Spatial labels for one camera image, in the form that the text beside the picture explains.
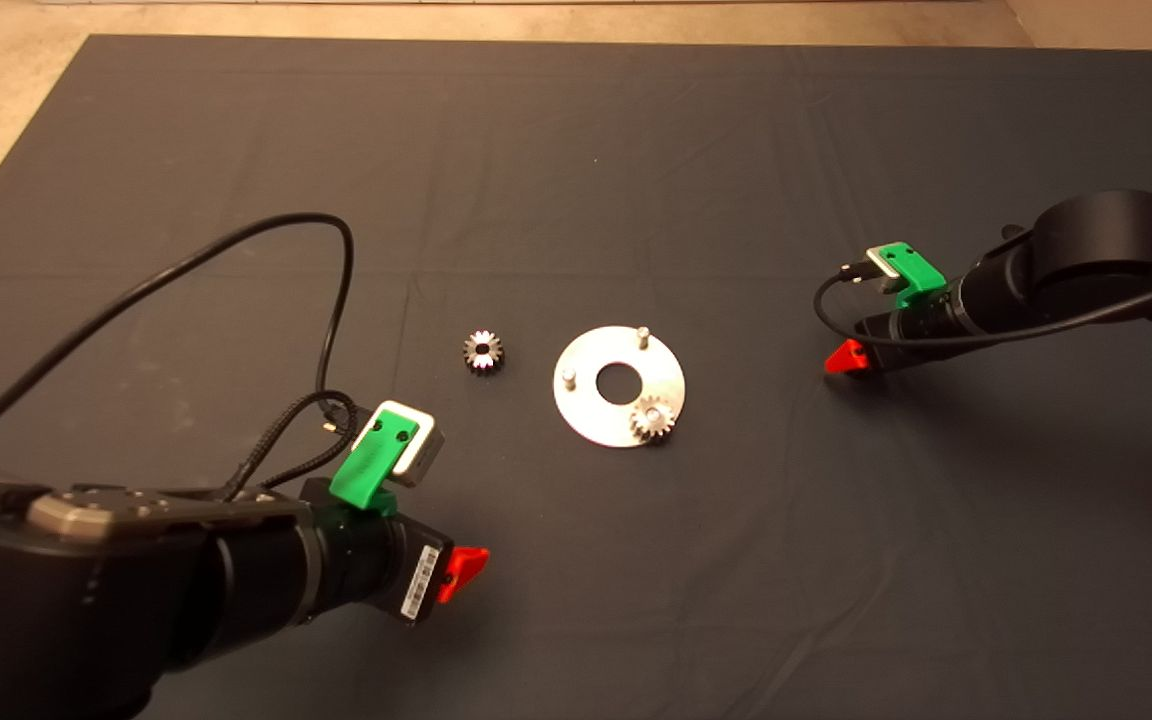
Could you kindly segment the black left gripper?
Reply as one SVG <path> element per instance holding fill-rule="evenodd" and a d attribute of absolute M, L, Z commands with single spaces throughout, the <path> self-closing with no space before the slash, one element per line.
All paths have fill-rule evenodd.
<path fill-rule="evenodd" d="M 424 623 L 488 564 L 490 550 L 454 546 L 450 537 L 397 511 L 361 510 L 311 478 L 301 498 L 314 511 L 323 571 L 312 617 L 366 602 L 407 626 Z"/>

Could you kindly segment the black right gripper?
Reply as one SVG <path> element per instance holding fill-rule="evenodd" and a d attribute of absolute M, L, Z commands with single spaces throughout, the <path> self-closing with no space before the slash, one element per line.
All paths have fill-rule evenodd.
<path fill-rule="evenodd" d="M 947 340 L 965 338 L 952 306 L 952 291 L 940 291 L 918 304 L 888 313 L 869 314 L 856 323 L 856 333 L 887 340 Z M 933 361 L 948 361 L 965 354 L 967 347 L 909 348 L 905 346 L 867 344 L 846 340 L 824 361 L 827 376 L 865 376 L 870 372 L 897 372 Z"/>

